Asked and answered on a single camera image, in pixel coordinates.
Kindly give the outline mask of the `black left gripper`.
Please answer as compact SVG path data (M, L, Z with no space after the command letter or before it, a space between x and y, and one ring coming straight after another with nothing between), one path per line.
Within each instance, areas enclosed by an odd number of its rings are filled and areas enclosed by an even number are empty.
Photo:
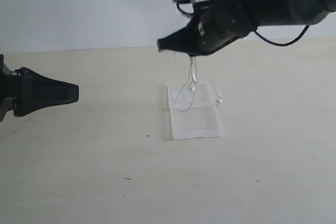
M78 100L78 85L47 78L26 67L11 71L1 54L1 122L9 111L19 118Z

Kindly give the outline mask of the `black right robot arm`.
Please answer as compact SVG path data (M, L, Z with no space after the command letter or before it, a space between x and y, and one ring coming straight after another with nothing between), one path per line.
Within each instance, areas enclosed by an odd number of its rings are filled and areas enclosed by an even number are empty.
M187 25L157 40L158 51L208 56L262 26L308 29L335 12L335 0L172 0L191 4Z

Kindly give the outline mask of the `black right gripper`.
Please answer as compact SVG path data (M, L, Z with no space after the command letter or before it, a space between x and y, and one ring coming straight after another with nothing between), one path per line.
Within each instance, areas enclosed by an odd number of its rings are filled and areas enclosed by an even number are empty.
M159 38L157 49L189 56L211 55L256 30L248 0L192 0L193 16L187 25Z

